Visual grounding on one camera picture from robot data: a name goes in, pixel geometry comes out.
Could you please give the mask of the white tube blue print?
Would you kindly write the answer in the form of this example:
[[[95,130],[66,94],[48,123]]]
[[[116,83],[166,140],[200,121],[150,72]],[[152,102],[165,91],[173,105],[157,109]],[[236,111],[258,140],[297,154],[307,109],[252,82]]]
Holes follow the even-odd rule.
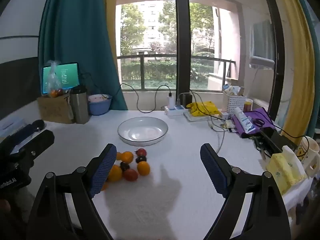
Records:
[[[244,112],[239,107],[236,107],[234,109],[234,115],[236,116],[241,126],[241,129],[240,129],[241,133],[249,134],[255,130],[255,126],[253,125],[253,123],[249,120],[249,118],[244,114]]]

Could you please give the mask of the black power adapter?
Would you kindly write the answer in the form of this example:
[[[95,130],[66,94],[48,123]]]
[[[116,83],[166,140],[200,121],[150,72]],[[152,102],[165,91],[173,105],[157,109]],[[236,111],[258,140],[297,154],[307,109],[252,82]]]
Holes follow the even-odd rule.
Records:
[[[182,95],[182,103],[184,108],[190,108],[188,106],[193,101],[193,96],[190,93],[186,93]]]

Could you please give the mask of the yellow plastic bag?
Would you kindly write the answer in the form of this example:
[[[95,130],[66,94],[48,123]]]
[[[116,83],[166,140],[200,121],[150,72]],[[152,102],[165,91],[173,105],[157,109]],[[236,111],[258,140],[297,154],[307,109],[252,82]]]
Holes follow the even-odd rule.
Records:
[[[219,115],[220,111],[211,101],[192,102],[186,105],[192,116]]]

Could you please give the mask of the greenish small citrus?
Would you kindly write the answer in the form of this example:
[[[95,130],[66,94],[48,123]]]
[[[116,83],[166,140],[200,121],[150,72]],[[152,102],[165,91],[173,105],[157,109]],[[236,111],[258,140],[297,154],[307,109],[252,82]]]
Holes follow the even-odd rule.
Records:
[[[116,155],[116,160],[121,160],[121,155],[122,155],[122,153],[120,153],[120,152],[117,152],[117,155]]]

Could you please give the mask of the yellow curtain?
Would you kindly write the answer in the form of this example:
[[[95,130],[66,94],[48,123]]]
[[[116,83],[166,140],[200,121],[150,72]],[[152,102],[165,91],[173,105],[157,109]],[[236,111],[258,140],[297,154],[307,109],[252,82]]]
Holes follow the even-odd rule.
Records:
[[[293,86],[282,135],[298,145],[311,119],[315,96],[315,56],[309,25],[299,0],[283,0],[293,37]]]

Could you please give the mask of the red cherry tomato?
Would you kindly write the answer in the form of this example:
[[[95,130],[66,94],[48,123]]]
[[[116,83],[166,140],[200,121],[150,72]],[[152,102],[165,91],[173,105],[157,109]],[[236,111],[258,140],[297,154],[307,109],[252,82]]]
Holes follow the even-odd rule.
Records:
[[[127,169],[123,172],[123,178],[127,181],[136,181],[138,179],[138,173],[134,169]]]
[[[137,149],[136,151],[135,151],[135,154],[136,154],[136,156],[145,156],[146,157],[146,155],[147,155],[147,152],[146,152],[146,150],[145,149],[143,149],[143,148],[139,148],[139,149]]]

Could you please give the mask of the blue white booklet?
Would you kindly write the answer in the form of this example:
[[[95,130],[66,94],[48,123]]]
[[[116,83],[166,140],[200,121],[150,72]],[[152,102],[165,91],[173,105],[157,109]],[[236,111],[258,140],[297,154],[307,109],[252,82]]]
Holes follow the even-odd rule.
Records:
[[[19,129],[23,128],[26,125],[24,119],[19,117],[11,117],[8,119],[1,120],[1,138],[6,138],[9,135],[17,132]]]

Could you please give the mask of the white plate black rim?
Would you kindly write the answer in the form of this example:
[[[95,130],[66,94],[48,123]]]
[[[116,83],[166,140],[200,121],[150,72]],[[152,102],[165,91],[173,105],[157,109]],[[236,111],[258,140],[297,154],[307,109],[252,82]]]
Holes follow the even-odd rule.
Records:
[[[135,117],[122,122],[117,129],[120,139],[133,146],[150,146],[164,139],[169,128],[154,117]]]

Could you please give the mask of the white mug yellow print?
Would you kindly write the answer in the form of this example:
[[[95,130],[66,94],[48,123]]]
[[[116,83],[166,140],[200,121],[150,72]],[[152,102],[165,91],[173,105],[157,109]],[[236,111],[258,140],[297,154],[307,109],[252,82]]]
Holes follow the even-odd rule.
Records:
[[[311,137],[301,139],[296,156],[309,177],[314,177],[319,172],[319,144]]]

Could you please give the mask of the oval orange kumquat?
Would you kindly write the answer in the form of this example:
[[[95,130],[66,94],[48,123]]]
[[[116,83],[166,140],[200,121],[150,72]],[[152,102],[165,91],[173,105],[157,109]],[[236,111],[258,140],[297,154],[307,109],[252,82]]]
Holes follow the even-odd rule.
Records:
[[[141,176],[147,176],[150,174],[150,165],[147,161],[140,161],[137,164],[137,171]]]
[[[121,157],[120,157],[121,161],[122,162],[125,162],[127,164],[130,164],[132,163],[133,159],[134,159],[134,155],[132,152],[130,151],[126,151],[126,152],[123,152],[121,154]]]

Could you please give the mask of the dark cherry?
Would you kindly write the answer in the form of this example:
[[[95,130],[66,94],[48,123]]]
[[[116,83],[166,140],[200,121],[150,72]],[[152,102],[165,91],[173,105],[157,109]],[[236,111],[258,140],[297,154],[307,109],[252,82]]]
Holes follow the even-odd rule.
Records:
[[[140,155],[140,156],[138,156],[138,157],[136,158],[136,163],[137,163],[137,164],[140,163],[141,161],[147,161],[146,156]]]
[[[122,172],[125,172],[126,170],[130,169],[130,166],[128,163],[122,161],[120,163],[120,168],[121,168]]]

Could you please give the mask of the black round mouse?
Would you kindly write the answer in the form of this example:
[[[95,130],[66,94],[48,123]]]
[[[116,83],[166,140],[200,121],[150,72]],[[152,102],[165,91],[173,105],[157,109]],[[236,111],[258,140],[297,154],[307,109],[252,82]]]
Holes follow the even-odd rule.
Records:
[[[45,128],[45,123],[42,119],[35,120],[32,124],[34,132],[40,132]]]

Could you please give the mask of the white power strip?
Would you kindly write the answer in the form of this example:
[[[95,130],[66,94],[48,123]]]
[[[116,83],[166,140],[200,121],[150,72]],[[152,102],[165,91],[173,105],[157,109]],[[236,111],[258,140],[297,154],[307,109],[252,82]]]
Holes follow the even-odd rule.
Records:
[[[183,106],[175,106],[173,109],[170,109],[168,106],[164,107],[164,113],[167,116],[180,116],[187,113],[188,109],[184,108]]]

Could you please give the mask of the large orange with stem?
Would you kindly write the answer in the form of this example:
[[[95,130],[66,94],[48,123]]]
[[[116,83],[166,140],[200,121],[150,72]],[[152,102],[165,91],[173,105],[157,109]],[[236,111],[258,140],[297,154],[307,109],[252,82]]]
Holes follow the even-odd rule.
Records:
[[[113,165],[108,174],[107,181],[111,183],[120,181],[122,179],[122,173],[120,166]]]

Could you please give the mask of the orange with green leaf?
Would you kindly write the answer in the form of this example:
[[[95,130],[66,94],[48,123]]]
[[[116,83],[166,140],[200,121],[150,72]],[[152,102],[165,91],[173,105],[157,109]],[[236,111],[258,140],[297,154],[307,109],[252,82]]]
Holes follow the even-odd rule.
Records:
[[[101,188],[101,191],[105,191],[108,188],[108,182],[104,182],[103,187]]]

